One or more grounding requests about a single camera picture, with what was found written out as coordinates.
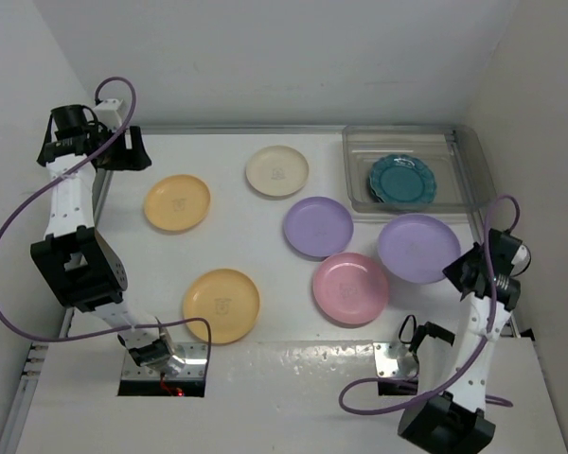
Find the cream plate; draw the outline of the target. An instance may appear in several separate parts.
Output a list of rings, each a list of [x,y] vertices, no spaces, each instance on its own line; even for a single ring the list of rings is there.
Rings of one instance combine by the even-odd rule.
[[[305,156],[288,146],[258,150],[247,162],[247,182],[260,194],[272,198],[289,197],[307,183],[310,166]]]

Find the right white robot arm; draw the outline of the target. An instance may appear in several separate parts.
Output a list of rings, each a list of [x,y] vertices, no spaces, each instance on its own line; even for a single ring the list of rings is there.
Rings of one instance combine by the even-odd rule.
[[[521,294],[513,269],[527,257],[519,238],[492,229],[488,245],[474,244],[444,269],[461,293],[459,325],[452,332],[424,323],[413,336],[417,390],[438,393],[404,410],[401,438],[428,453],[479,453],[491,443],[496,426],[485,416],[489,369]]]

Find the pink plate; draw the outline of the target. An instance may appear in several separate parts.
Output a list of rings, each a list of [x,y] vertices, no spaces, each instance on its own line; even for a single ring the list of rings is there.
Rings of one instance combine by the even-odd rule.
[[[343,325],[371,323],[389,302],[385,273],[373,259],[359,253],[327,258],[315,271],[311,289],[321,312]]]

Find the teal scalloped plate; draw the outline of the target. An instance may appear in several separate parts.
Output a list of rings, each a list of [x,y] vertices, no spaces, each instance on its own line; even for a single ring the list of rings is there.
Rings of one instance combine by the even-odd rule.
[[[384,200],[374,191],[371,185],[368,186],[369,195],[375,203],[384,203]]]
[[[389,154],[379,159],[370,168],[367,182],[388,204],[428,205],[437,193],[433,171],[408,154]]]

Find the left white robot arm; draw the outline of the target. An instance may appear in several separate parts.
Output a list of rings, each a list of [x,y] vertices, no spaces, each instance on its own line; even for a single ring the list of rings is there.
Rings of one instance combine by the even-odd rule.
[[[128,305],[124,265],[96,228],[98,171],[151,165],[139,128],[114,135],[124,117],[118,99],[97,101],[94,108],[66,105],[51,111],[37,162],[55,185],[44,239],[31,245],[30,254],[62,306],[118,329],[120,343],[137,366],[171,375],[174,347],[167,330]]]

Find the yellow plate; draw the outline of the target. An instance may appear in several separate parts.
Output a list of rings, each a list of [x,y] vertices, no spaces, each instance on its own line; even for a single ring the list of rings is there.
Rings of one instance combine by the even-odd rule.
[[[229,344],[255,327],[260,294],[254,281],[232,269],[217,269],[199,277],[182,302],[185,319],[205,319],[213,344]]]
[[[160,180],[149,190],[143,212],[153,227],[176,233],[201,223],[209,212],[210,204],[210,190],[203,180],[179,174]]]

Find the purple plate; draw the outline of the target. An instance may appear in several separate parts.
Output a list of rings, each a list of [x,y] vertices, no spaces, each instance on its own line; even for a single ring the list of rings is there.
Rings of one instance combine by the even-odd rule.
[[[308,197],[287,212],[283,232],[299,253],[329,257],[347,247],[354,234],[354,223],[340,202],[327,197]]]
[[[377,251],[383,265],[413,284],[432,284],[445,278],[443,270],[461,255],[453,230],[437,218],[406,214],[381,230]]]

